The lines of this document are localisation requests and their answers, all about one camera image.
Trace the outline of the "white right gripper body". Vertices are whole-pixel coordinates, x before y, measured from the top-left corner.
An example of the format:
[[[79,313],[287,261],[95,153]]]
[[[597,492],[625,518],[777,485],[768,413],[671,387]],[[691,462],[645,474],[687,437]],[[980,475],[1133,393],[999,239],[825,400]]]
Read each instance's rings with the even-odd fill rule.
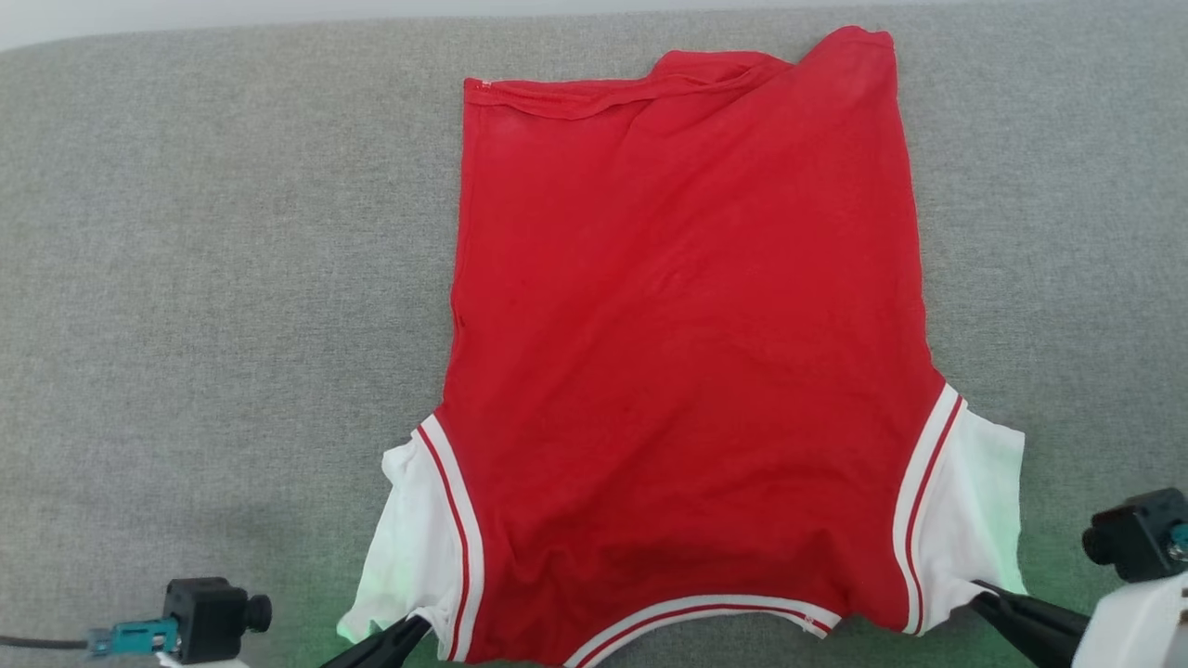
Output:
[[[1126,584],[1102,597],[1086,628],[1074,667],[1184,667],[1187,574]]]

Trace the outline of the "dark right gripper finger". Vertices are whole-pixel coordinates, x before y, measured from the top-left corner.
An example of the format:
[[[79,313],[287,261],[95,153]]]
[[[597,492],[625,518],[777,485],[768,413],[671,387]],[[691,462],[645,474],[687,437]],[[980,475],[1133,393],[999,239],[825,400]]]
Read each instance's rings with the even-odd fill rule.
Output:
[[[1091,617],[1038,597],[1016,595],[994,584],[975,581],[975,585],[982,591],[969,601],[969,609],[1015,650],[1036,667],[1070,667]]]

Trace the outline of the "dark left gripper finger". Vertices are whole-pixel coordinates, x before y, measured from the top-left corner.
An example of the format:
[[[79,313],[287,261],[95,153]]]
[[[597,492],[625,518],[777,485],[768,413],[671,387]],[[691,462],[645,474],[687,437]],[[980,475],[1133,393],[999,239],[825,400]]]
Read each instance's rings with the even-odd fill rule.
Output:
[[[322,668],[391,668],[403,667],[421,639],[432,631],[432,625],[421,616],[407,616],[391,628],[352,645],[339,656],[321,664]]]

